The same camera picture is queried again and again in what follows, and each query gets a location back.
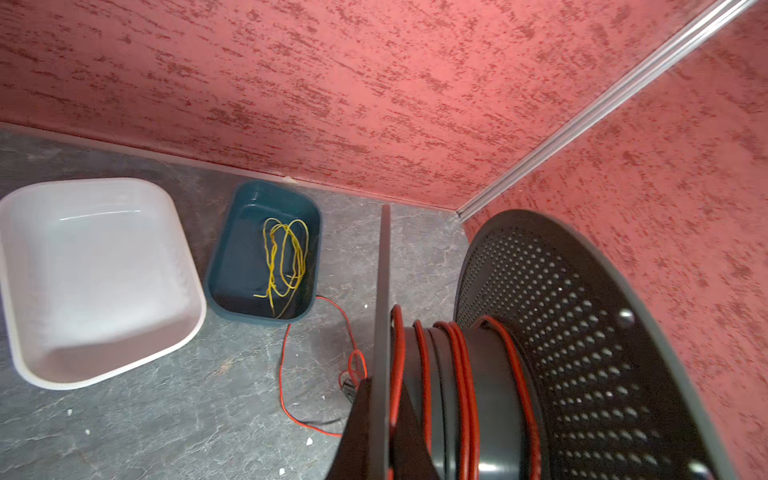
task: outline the perforated black disc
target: perforated black disc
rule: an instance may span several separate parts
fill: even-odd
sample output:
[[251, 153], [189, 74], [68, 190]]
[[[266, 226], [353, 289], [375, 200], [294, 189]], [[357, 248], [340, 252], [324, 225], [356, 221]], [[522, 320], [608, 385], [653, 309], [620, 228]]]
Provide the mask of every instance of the perforated black disc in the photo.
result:
[[469, 247], [454, 320], [486, 314], [532, 373], [552, 478], [736, 478], [657, 324], [586, 240], [525, 210], [490, 219]]

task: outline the white plastic basin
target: white plastic basin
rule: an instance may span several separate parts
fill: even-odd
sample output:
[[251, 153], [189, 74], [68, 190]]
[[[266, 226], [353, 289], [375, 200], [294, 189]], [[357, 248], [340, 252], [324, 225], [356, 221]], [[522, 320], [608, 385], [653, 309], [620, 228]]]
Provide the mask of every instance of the white plastic basin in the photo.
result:
[[134, 178], [47, 182], [0, 200], [0, 293], [14, 366], [57, 390], [178, 349], [206, 309], [174, 202]]

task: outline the pink textured wall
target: pink textured wall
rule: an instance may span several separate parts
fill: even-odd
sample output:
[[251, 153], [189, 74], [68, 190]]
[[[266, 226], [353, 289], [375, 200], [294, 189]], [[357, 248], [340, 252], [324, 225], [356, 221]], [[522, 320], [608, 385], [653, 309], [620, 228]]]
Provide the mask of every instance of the pink textured wall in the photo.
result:
[[768, 2], [465, 224], [581, 231], [666, 332], [743, 480], [768, 478]]
[[4, 0], [0, 119], [457, 208], [710, 0]]

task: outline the white corner trim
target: white corner trim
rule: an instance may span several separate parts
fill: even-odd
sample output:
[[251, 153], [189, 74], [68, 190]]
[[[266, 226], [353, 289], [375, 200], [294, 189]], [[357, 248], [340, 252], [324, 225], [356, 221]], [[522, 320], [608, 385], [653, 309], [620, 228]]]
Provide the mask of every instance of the white corner trim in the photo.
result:
[[466, 221], [478, 213], [509, 187], [602, 120], [632, 95], [645, 88], [656, 77], [756, 2], [757, 0], [719, 0], [713, 3], [531, 153], [523, 157], [512, 169], [460, 207], [456, 211], [460, 221]]
[[364, 191], [353, 190], [351, 188], [336, 187], [333, 185], [316, 184], [306, 180], [298, 180], [291, 177], [281, 177], [280, 175], [264, 174], [261, 172], [246, 170], [245, 168], [230, 167], [229, 165], [215, 164], [212, 161], [196, 160], [194, 158], [182, 157], [180, 155], [165, 154], [153, 150], [145, 150], [143, 148], [128, 147], [127, 145], [121, 145], [112, 143], [109, 141], [94, 140], [92, 138], [79, 137], [77, 135], [62, 134], [57, 131], [44, 130], [41, 128], [27, 127], [24, 125], [13, 124], [5, 121], [0, 121], [0, 128], [11, 131], [15, 134], [29, 135], [31, 137], [40, 137], [46, 140], [57, 141], [63, 144], [77, 145], [83, 148], [94, 148], [96, 150], [111, 151], [117, 154], [133, 155], [135, 157], [150, 158], [161, 162], [168, 162], [170, 164], [179, 164], [187, 167], [204, 168], [206, 170], [215, 170], [224, 172], [225, 174], [240, 175], [241, 177], [255, 178], [257, 180], [267, 180], [278, 184], [296, 185], [298, 187], [313, 188], [315, 190], [324, 190], [334, 192], [337, 194], [351, 195], [354, 197], [372, 198], [381, 202], [409, 205], [412, 207], [427, 208], [429, 210], [439, 210], [443, 212], [455, 213], [455, 210], [450, 208], [437, 207], [435, 205], [420, 204], [412, 200], [398, 197], [387, 197], [385, 195], [371, 194]]

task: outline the yellow string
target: yellow string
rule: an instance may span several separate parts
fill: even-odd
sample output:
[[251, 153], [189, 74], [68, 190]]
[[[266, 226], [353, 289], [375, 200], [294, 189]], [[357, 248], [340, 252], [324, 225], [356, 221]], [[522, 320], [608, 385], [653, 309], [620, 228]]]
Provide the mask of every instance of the yellow string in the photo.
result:
[[[270, 235], [269, 235], [269, 238], [267, 238], [266, 226], [272, 220], [275, 221], [275, 224], [270, 229]], [[299, 238], [293, 232], [294, 223], [300, 223], [304, 227], [304, 233], [306, 234], [304, 238], [304, 248], [301, 247], [301, 242], [299, 242]], [[275, 238], [275, 233], [280, 230], [283, 230], [285, 232], [285, 235], [283, 236], [282, 248], [278, 248], [277, 239]], [[255, 293], [253, 296], [255, 296], [256, 298], [270, 299], [270, 307], [272, 307], [272, 314], [275, 315], [275, 303], [274, 303], [273, 294], [277, 295], [280, 298], [285, 298], [290, 293], [290, 298], [286, 302], [286, 305], [283, 307], [283, 311], [280, 312], [280, 315], [275, 315], [275, 318], [280, 318], [286, 312], [288, 306], [293, 300], [293, 295], [296, 294], [296, 290], [299, 288], [299, 285], [301, 284], [301, 279], [304, 278], [304, 274], [306, 273], [306, 254], [309, 251], [309, 247], [310, 247], [310, 229], [307, 228], [306, 223], [304, 223], [299, 219], [296, 219], [291, 223], [285, 224], [276, 218], [267, 218], [264, 221], [262, 234], [264, 236], [264, 253], [266, 254], [266, 266], [270, 269], [270, 281], [269, 281], [269, 284], [266, 286], [266, 293], [264, 293], [263, 295], [260, 295], [259, 293]], [[283, 265], [285, 264], [286, 242], [288, 241], [288, 238], [290, 238], [291, 246], [293, 247], [293, 260], [291, 261], [292, 273], [290, 276], [288, 276], [288, 280], [286, 280], [285, 274], [283, 273]], [[286, 291], [283, 293], [281, 293], [280, 290], [278, 290], [277, 281], [275, 278], [275, 267], [277, 262], [278, 250], [280, 251], [280, 269], [278, 271], [280, 272], [280, 280], [283, 282], [283, 285], [286, 287]]]

